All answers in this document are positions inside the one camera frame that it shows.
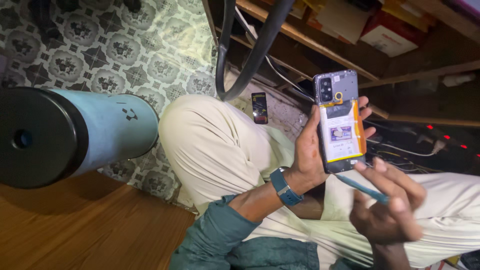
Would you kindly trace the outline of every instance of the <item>wooden table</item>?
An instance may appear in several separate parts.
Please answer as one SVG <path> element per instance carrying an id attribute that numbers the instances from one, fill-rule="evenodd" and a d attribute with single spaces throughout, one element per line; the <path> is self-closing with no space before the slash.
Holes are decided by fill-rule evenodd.
<path id="1" fill-rule="evenodd" d="M 97 172 L 40 189 L 0 184 L 0 269 L 167 269 L 193 221 Z"/>

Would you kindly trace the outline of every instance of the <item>wrist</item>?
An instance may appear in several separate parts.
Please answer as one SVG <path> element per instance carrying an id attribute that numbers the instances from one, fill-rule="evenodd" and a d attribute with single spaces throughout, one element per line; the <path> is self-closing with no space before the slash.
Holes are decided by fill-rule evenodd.
<path id="1" fill-rule="evenodd" d="M 292 191 L 299 196 L 316 187 L 311 181 L 305 179 L 301 173 L 293 170 L 292 168 L 284 170 L 282 175 Z"/>

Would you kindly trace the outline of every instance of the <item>teal shirt sleeve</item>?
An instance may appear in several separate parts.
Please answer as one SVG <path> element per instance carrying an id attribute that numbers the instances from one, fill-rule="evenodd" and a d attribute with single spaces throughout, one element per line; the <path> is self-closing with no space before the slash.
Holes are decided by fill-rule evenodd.
<path id="1" fill-rule="evenodd" d="M 187 229 L 183 242 L 172 254 L 169 269 L 230 269 L 227 253 L 261 224 L 247 220 L 228 206 L 234 197 L 223 196 L 208 205 Z"/>

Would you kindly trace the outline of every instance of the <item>smartphone battery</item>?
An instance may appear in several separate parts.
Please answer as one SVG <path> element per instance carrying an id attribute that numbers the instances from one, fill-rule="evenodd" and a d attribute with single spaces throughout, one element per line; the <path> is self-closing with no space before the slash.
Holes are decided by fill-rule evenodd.
<path id="1" fill-rule="evenodd" d="M 252 93 L 253 121 L 255 124 L 267 124 L 267 98 L 265 93 Z"/>

